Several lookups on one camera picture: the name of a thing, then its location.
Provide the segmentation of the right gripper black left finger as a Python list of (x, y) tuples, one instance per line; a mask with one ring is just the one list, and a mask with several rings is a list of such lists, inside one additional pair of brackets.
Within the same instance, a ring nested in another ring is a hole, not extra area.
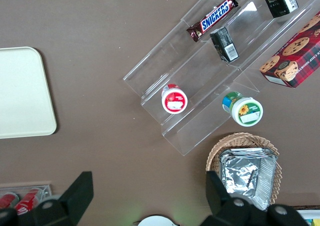
[(93, 196), (93, 174), (84, 171), (59, 199), (48, 199), (32, 210), (34, 224), (77, 225)]

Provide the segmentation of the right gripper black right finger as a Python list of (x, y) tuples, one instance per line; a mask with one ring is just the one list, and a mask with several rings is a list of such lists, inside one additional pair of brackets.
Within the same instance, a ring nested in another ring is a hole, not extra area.
[(245, 199), (231, 197), (215, 171), (206, 173), (205, 193), (211, 215), (202, 225), (269, 225), (267, 213)]

